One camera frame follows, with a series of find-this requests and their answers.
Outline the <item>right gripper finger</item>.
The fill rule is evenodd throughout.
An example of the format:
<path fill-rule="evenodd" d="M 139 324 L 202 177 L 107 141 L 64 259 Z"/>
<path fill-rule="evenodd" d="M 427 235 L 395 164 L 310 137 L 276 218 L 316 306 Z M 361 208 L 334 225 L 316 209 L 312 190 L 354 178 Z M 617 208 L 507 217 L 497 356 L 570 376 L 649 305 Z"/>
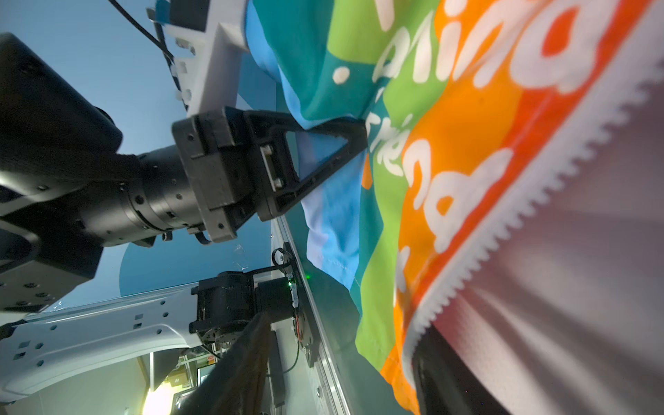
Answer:
<path fill-rule="evenodd" d="M 422 414 L 507 414 L 435 328 L 413 354 L 413 377 Z"/>

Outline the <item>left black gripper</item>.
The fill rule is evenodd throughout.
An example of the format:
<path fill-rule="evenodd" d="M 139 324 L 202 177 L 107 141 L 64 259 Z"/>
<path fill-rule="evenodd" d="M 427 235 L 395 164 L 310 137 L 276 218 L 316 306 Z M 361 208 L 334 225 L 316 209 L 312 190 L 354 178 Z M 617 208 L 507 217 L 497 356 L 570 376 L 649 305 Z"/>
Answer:
<path fill-rule="evenodd" d="M 290 114 L 224 107 L 174 123 L 176 148 L 209 238 L 282 216 L 368 146 L 356 119 L 304 129 Z"/>

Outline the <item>rainbow and white kids jacket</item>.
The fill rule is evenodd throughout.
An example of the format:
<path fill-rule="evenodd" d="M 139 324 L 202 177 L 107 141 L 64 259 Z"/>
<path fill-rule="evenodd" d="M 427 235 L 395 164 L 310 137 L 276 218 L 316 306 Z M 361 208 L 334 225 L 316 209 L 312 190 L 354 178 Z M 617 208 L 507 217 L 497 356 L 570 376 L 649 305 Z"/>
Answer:
<path fill-rule="evenodd" d="M 252 1 L 246 36 L 306 130 L 365 124 L 306 254 L 401 407 L 435 328 L 510 414 L 662 413 L 662 2 Z"/>

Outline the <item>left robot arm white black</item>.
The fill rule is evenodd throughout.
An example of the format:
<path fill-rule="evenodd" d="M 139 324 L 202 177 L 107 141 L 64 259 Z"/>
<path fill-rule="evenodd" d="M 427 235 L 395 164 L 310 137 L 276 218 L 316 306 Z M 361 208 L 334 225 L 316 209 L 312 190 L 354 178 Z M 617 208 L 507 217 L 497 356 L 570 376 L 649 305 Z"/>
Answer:
<path fill-rule="evenodd" d="M 37 313 L 92 280 L 102 252 L 152 247 L 184 229 L 204 246 L 248 220 L 282 216 L 367 147 L 361 122 L 314 128 L 341 147 L 302 177 L 287 113 L 223 107 L 176 122 L 174 145 L 121 155 L 121 131 L 16 36 L 1 37 L 1 308 Z M 297 316 L 295 254 L 279 279 L 225 271 L 171 296 L 1 328 L 1 403 L 8 406 L 124 357 L 234 342 L 185 413 L 257 413 L 273 323 Z"/>

